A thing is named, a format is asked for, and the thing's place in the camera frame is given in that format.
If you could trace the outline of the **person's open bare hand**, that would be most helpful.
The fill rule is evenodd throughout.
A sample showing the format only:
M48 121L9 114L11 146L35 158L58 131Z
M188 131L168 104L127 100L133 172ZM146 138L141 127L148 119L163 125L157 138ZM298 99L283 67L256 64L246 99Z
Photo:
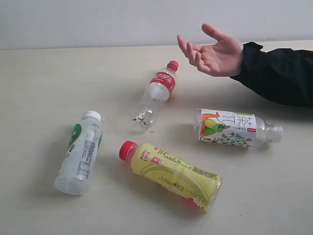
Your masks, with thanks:
M198 71L214 77L239 75L244 56L243 43L207 23L203 24L201 29L217 42L213 45L201 46L181 35L177 36L179 48L188 58L189 63Z

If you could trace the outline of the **black sleeved forearm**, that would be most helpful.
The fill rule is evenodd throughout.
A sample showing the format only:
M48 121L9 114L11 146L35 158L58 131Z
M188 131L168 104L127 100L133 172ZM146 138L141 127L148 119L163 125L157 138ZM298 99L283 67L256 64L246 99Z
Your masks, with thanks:
M312 108L313 53L278 48L262 51L262 45L244 44L239 81L261 97L282 105Z

